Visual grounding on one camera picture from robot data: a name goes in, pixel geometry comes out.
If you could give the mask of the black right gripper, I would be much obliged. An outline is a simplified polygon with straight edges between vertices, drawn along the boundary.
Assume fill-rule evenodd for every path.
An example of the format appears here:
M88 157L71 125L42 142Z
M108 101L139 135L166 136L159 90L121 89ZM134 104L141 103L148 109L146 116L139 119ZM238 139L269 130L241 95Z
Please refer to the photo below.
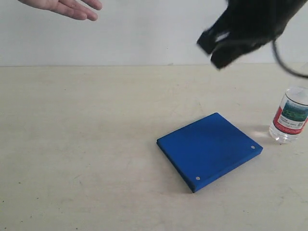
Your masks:
M306 0L229 0L212 28L202 32L197 46L217 69L229 66L248 46L279 37Z

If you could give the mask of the person's bare hand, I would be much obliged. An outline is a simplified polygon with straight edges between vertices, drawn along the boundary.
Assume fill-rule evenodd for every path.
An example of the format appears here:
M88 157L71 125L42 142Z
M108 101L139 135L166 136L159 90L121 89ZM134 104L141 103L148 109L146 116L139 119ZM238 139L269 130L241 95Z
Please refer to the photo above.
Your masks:
M99 0L82 0L88 7L77 0L19 0L19 2L32 8L50 11L80 21L96 21L98 15L92 9L97 11L103 9L103 4Z

